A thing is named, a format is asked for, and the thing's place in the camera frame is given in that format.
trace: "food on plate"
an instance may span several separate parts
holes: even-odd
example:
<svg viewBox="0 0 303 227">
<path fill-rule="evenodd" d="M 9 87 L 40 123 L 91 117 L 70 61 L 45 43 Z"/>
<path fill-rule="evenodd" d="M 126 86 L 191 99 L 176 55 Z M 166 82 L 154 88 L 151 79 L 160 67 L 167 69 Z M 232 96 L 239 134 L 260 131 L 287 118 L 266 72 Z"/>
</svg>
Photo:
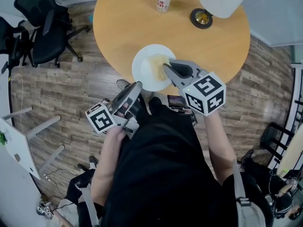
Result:
<svg viewBox="0 0 303 227">
<path fill-rule="evenodd" d="M 153 76 L 157 81 L 164 81 L 168 78 L 163 68 L 163 64 L 170 65 L 168 56 L 155 54 L 148 57 L 147 61 L 149 62 Z"/>
</svg>

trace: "wooden floor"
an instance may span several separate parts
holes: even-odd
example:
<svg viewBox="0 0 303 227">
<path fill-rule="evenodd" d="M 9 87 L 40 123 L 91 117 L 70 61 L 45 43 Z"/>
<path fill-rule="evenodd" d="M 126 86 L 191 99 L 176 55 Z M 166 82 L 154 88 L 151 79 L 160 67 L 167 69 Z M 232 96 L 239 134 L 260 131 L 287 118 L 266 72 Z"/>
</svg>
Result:
<svg viewBox="0 0 303 227">
<path fill-rule="evenodd" d="M 77 27 L 90 24 L 94 2 L 76 5 L 69 12 Z M 53 61 L 40 65 L 17 67 L 12 77 L 22 75 L 24 94 L 23 108 L 33 107 L 33 111 L 22 116 L 24 132 L 38 124 L 61 115 L 62 119 L 44 130 L 30 141 L 34 160 L 41 164 L 59 145 L 65 145 L 64 152 L 45 171 L 59 168 L 78 175 L 77 164 L 88 165 L 90 155 L 99 156 L 104 138 L 96 135 L 85 116 L 85 111 L 107 97 L 113 99 L 119 89 L 117 79 L 122 78 L 106 61 L 99 51 L 93 29 L 82 32 L 70 40 L 72 47 L 83 56 L 83 63 L 77 62 L 69 51 L 60 57 L 61 68 L 56 69 Z M 238 157 L 248 149 L 256 150 L 255 159 L 265 164 L 269 154 L 259 149 L 259 139 L 266 125 L 276 121 L 283 125 L 289 107 L 293 76 L 290 67 L 288 47 L 269 48 L 251 37 L 248 57 L 239 73 L 227 84 L 226 105 L 220 109 L 220 116 L 228 138 Z M 13 111 L 20 110 L 22 85 L 20 77 L 12 81 Z M 195 127 L 205 159 L 210 164 L 203 117 L 198 117 Z M 15 124 L 21 130 L 20 118 Z M 59 170 L 52 174 L 66 187 L 73 175 Z M 65 195 L 63 185 L 54 179 L 60 189 L 46 180 L 37 181 L 41 190 L 48 196 Z"/>
</svg>

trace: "strap buckle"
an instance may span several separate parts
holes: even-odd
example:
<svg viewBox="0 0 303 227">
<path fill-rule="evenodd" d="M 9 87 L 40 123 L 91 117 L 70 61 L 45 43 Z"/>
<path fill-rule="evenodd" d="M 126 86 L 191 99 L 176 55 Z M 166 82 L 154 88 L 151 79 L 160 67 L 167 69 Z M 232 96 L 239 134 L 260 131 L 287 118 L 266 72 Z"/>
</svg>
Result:
<svg viewBox="0 0 303 227">
<path fill-rule="evenodd" d="M 238 197 L 236 201 L 242 206 L 242 207 L 247 207 L 250 206 L 250 199 L 249 198 L 243 198 L 243 197 Z"/>
</svg>

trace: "wall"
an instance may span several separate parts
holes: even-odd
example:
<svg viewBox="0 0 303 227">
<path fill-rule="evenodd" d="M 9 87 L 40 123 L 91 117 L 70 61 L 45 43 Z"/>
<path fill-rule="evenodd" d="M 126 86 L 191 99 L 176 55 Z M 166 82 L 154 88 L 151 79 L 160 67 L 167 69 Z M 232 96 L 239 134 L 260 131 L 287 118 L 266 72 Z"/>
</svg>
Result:
<svg viewBox="0 0 303 227">
<path fill-rule="evenodd" d="M 20 17 L 0 13 L 12 26 Z M 0 69 L 8 55 L 0 55 Z M 8 71 L 0 73 L 0 116 L 9 114 Z M 0 218 L 8 227 L 45 227 L 46 219 L 36 214 L 40 193 L 29 173 L 0 145 Z"/>
<path fill-rule="evenodd" d="M 303 45 L 294 46 L 293 62 L 303 63 Z"/>
<path fill-rule="evenodd" d="M 14 0 L 0 0 L 0 12 L 12 14 L 17 17 L 24 17 L 22 13 L 15 9 Z"/>
<path fill-rule="evenodd" d="M 268 45 L 303 42 L 303 0 L 244 0 L 251 34 Z"/>
</svg>

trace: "white plate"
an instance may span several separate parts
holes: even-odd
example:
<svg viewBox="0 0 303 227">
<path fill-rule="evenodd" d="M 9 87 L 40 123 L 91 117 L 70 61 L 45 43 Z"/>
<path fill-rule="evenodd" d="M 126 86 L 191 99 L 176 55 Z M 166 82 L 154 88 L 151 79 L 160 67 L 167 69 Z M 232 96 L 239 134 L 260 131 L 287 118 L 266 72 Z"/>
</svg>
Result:
<svg viewBox="0 0 303 227">
<path fill-rule="evenodd" d="M 135 81 L 142 82 L 143 89 L 151 92 L 161 91 L 171 83 L 170 79 L 157 81 L 154 76 L 147 58 L 156 55 L 166 55 L 169 60 L 175 60 L 174 53 L 164 45 L 150 44 L 142 48 L 134 57 L 132 72 Z"/>
</svg>

